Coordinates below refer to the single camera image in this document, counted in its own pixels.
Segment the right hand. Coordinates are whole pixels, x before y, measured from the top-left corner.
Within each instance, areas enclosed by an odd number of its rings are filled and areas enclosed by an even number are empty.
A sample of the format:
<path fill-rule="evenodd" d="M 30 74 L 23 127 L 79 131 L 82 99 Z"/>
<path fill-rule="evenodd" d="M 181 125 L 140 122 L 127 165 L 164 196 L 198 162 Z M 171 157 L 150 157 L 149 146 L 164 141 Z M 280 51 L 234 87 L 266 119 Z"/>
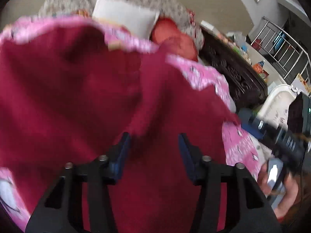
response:
<path fill-rule="evenodd" d="M 275 213 L 277 219 L 281 220 L 295 204 L 299 192 L 299 186 L 292 173 L 289 172 L 283 180 L 283 187 L 280 190 L 273 190 L 272 187 L 268 185 L 268 182 L 270 181 L 268 175 L 268 164 L 271 160 L 273 159 L 270 158 L 270 160 L 262 165 L 258 174 L 257 183 L 266 197 L 282 197 L 282 200 L 280 200 L 278 205 L 273 208 L 273 212 Z"/>

